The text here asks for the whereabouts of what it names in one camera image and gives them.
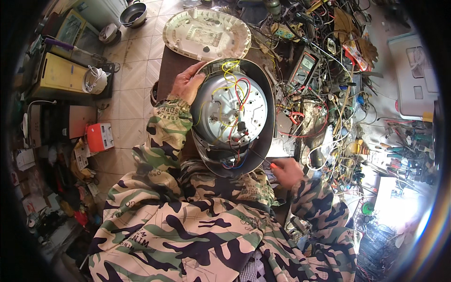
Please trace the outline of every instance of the camouflage jacket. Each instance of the camouflage jacket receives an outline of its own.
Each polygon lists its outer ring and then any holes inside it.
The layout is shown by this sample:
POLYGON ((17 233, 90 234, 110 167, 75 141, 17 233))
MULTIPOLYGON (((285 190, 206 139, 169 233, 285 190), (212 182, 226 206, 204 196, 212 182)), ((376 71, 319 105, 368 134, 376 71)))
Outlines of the camouflage jacket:
MULTIPOLYGON (((292 189, 293 214, 313 225, 311 250, 303 253, 267 211, 234 203, 246 185, 215 192, 223 180, 200 164, 195 170, 179 163, 191 126, 189 105, 179 98, 154 108, 146 143, 133 149, 137 171, 108 193, 89 250, 95 281, 233 281, 256 249, 267 281, 353 281, 356 254, 352 232, 344 227, 348 209, 332 205, 330 188, 305 178, 292 189)), ((267 180, 261 182, 265 178, 243 176, 273 198, 267 180)), ((255 201, 270 205, 267 196, 255 201)))

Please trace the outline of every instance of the orange multimeter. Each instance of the orange multimeter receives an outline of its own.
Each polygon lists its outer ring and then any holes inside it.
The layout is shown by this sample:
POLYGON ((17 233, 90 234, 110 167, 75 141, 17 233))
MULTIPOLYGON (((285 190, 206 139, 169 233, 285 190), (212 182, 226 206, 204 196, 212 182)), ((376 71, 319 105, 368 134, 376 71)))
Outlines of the orange multimeter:
POLYGON ((297 51, 295 58, 297 58, 296 63, 292 64, 292 67, 288 71, 288 81, 299 89, 309 83, 312 73, 318 65, 319 56, 304 46, 297 51))

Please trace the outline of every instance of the white plastic cover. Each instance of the white plastic cover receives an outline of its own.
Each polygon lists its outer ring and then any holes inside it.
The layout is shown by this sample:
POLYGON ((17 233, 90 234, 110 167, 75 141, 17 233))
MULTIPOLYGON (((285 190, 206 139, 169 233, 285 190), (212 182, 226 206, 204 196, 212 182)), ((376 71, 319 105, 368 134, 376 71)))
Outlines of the white plastic cover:
POLYGON ((249 27, 219 11, 192 8, 170 18, 163 40, 176 53, 197 60, 243 58, 251 46, 249 27))

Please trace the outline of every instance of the glove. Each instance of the glove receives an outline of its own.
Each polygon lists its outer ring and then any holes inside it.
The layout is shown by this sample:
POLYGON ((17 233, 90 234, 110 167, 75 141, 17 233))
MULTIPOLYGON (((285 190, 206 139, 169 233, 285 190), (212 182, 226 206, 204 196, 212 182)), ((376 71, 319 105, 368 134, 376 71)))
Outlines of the glove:
POLYGON ((352 23, 352 16, 342 9, 334 8, 334 36, 340 40, 340 43, 360 37, 360 31, 352 23))
POLYGON ((363 59, 368 63, 368 65, 371 66, 371 68, 374 69, 373 61, 377 62, 377 56, 379 56, 377 53, 377 48, 374 47, 371 42, 363 38, 359 38, 357 43, 359 44, 360 53, 362 53, 363 59))

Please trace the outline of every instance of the floor tile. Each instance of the floor tile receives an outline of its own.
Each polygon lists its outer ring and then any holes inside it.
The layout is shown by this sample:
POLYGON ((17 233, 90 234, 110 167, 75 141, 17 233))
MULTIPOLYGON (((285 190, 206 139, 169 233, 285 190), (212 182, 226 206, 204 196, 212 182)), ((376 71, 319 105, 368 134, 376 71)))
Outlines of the floor tile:
POLYGON ((155 30, 153 31, 153 35, 161 35, 163 34, 163 28, 165 27, 165 24, 167 23, 167 21, 172 18, 172 14, 171 15, 163 15, 163 16, 158 16, 158 18, 156 19, 155 22, 155 30))
POLYGON ((145 120, 148 120, 150 118, 150 113, 153 110, 153 106, 151 103, 151 91, 152 88, 146 88, 144 89, 144 114, 143 118, 145 120))
POLYGON ((146 3, 147 6, 147 16, 148 17, 156 17, 158 16, 158 12, 160 12, 161 4, 163 1, 154 1, 146 3))
POLYGON ((144 107, 144 89, 122 90, 120 92, 119 119, 142 119, 144 107))
POLYGON ((114 74, 114 78, 113 78, 113 91, 117 91, 120 90, 120 81, 122 79, 122 68, 123 68, 124 64, 120 64, 120 68, 118 70, 117 73, 114 74))
POLYGON ((132 149, 121 149, 122 164, 124 166, 124 174, 136 172, 135 159, 132 155, 132 149))
POLYGON ((161 60, 149 60, 147 61, 147 72, 146 72, 146 85, 145 87, 150 88, 160 77, 160 67, 161 60))
POLYGON ((147 60, 125 63, 120 82, 121 90, 144 88, 146 80, 147 60))
POLYGON ((161 59, 163 57, 163 50, 165 43, 161 35, 152 36, 152 43, 150 44, 149 60, 161 59))
POLYGON ((125 52, 124 62, 131 63, 147 59, 152 37, 130 39, 125 52))
POLYGON ((119 27, 119 30, 121 32, 121 37, 120 40, 121 41, 125 41, 129 39, 130 36, 130 32, 133 30, 132 28, 126 28, 125 26, 121 25, 119 27))
POLYGON ((183 2, 181 0, 163 0, 159 16, 174 15, 183 11, 183 2))
POLYGON ((97 188, 101 193, 108 193, 114 184, 118 183, 122 177, 122 174, 98 172, 96 175, 97 180, 99 180, 97 188))
POLYGON ((109 104, 109 106, 103 110, 102 115, 99 118, 99 121, 119 119, 119 99, 120 99, 120 91, 114 91, 113 96, 110 99, 102 99, 96 101, 96 105, 98 108, 105 108, 106 105, 109 104))
POLYGON ((124 168, 119 148, 111 148, 108 151, 95 155, 99 163, 99 171, 113 174, 122 174, 124 168))
POLYGON ((130 31, 129 39, 148 37, 153 35, 153 30, 155 29, 156 17, 149 17, 146 19, 146 22, 138 27, 133 28, 130 31))
POLYGON ((132 149, 144 143, 143 120, 120 120, 120 143, 123 149, 132 149))
POLYGON ((121 41, 113 46, 107 46, 103 51, 103 56, 113 63, 124 62, 125 50, 127 49, 128 41, 121 41))
POLYGON ((103 122, 111 123, 111 132, 113 134, 114 147, 120 148, 119 120, 105 120, 103 122))

